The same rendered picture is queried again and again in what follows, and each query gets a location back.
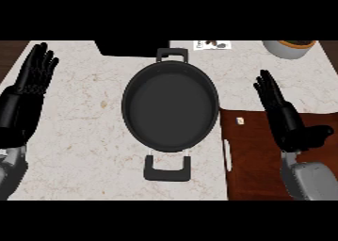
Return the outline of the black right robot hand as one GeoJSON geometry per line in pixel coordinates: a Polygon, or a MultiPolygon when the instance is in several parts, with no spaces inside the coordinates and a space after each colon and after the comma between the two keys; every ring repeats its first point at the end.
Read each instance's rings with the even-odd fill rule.
{"type": "Polygon", "coordinates": [[[320,148],[326,138],[334,134],[334,129],[329,125],[304,125],[297,108],[285,100],[278,82],[267,70],[260,71],[254,89],[279,149],[287,153],[295,153],[320,148]]]}

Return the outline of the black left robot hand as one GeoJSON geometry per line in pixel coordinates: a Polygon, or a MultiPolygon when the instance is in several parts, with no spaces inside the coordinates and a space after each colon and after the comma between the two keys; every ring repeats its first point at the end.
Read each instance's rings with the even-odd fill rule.
{"type": "Polygon", "coordinates": [[[58,64],[48,43],[36,44],[15,82],[0,93],[0,149],[25,145],[37,130],[45,94],[58,64]]]}

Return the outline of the brown wooden tray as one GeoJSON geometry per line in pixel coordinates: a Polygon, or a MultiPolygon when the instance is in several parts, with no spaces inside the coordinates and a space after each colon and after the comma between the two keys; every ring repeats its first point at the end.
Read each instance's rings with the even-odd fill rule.
{"type": "MultiPolygon", "coordinates": [[[[338,180],[338,112],[301,113],[306,126],[329,125],[334,134],[325,145],[298,155],[298,162],[320,161],[338,180]]],[[[226,155],[228,196],[232,201],[292,200],[279,177],[281,150],[264,111],[220,109],[222,140],[226,155]]]]}

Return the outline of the white plant pot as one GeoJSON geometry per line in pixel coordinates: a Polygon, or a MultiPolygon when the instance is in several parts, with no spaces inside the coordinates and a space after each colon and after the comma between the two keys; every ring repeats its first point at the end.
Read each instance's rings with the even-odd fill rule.
{"type": "Polygon", "coordinates": [[[263,46],[267,51],[279,58],[284,59],[298,59],[309,52],[310,48],[315,46],[316,41],[310,40],[307,44],[300,45],[287,40],[264,40],[263,46]]]}

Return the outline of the black oval pot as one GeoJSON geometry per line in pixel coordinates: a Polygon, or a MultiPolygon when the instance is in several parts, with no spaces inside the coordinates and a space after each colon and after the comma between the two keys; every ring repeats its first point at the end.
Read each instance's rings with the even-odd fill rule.
{"type": "Polygon", "coordinates": [[[121,115],[135,139],[163,153],[186,153],[202,142],[219,116],[219,93],[185,48],[160,48],[157,62],[133,76],[123,93],[121,115]]]}

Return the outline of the white printed card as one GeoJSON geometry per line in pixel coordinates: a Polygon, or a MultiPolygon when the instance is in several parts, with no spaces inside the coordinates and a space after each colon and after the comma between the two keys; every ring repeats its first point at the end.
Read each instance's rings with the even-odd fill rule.
{"type": "Polygon", "coordinates": [[[195,40],[195,50],[228,50],[230,48],[229,40],[195,40]]]}

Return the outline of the black appliance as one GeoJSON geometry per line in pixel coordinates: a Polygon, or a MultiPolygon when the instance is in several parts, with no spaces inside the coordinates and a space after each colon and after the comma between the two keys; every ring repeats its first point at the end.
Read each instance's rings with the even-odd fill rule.
{"type": "Polygon", "coordinates": [[[158,48],[169,48],[169,40],[96,40],[104,56],[155,57],[158,48]]]}

